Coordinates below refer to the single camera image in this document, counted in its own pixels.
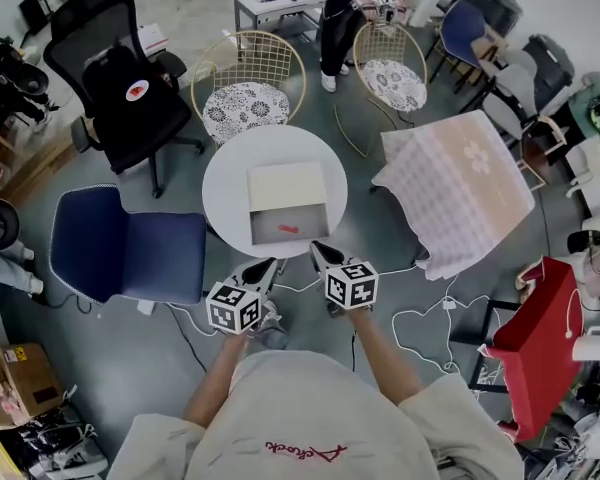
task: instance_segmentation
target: white t-shirt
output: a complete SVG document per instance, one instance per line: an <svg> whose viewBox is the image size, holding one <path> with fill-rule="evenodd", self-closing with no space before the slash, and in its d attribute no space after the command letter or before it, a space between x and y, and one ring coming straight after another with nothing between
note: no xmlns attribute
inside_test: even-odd
<svg viewBox="0 0 600 480"><path fill-rule="evenodd" d="M451 465L440 466L441 457ZM518 480L523 473L510 440L458 375L396 407L327 356L267 351L240 363L208 429L136 417L107 478Z"/></svg>

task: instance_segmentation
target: pink checkered cloth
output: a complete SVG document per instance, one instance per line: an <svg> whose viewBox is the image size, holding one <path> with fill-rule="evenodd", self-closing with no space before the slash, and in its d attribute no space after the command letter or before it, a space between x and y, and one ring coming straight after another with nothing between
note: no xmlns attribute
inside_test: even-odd
<svg viewBox="0 0 600 480"><path fill-rule="evenodd" d="M429 280L479 262L531 212L535 201L511 153L481 110L382 134L388 188L429 252Z"/></svg>

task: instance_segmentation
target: white round table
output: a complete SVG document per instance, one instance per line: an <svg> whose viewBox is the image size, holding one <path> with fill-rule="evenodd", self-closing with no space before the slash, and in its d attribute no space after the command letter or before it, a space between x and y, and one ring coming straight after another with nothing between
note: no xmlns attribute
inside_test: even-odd
<svg viewBox="0 0 600 480"><path fill-rule="evenodd" d="M257 258L291 258L309 250L310 240L253 245L247 172L254 167L319 162L327 192L329 233L347 206L347 177L340 160L320 138L295 126L268 125L246 130L224 144L209 162L202 181L207 219L231 247Z"/></svg>

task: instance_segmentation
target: blue chair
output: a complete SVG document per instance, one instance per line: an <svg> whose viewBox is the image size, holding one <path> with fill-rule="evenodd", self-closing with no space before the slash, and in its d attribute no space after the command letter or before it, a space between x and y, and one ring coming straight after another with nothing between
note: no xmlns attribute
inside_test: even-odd
<svg viewBox="0 0 600 480"><path fill-rule="evenodd" d="M484 16L478 9L463 0L458 0L453 4L442 20L440 35L434 41L425 56L425 59L428 59L433 53L436 45L442 41L444 55L442 56L442 59L440 59L440 63L436 69L433 71L429 83L433 82L434 78L438 76L438 72L442 68L445 60L449 57L454 57L457 59L457 62L453 65L452 70L457 68L460 65L460 62L464 62L471 66L458 81L456 87L457 93L469 79L474 70L480 67L480 59L478 59L473 48L471 48L471 43L476 39L483 37L485 33L486 22L484 21Z"/></svg>
<svg viewBox="0 0 600 480"><path fill-rule="evenodd" d="M60 197L51 272L97 304L113 295L194 305L202 297L207 223L197 213L127 213L115 185Z"/></svg>

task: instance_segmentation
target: black pants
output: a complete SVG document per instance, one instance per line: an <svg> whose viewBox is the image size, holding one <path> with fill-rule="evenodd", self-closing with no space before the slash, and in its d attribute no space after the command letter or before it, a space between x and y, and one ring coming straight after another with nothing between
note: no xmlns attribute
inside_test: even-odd
<svg viewBox="0 0 600 480"><path fill-rule="evenodd" d="M44 119L44 112L29 100L35 101L36 103L45 104L47 101L49 101L49 97L46 94L41 94L38 96L25 96L11 84L0 84L0 105L4 107L5 112L7 114L13 112L22 112L25 116L30 117L31 119L35 120L36 123L39 123Z"/></svg>
<svg viewBox="0 0 600 480"><path fill-rule="evenodd" d="M325 75L340 72L356 32L364 24L364 15L351 7L353 0L327 0L322 23L322 62Z"/></svg>

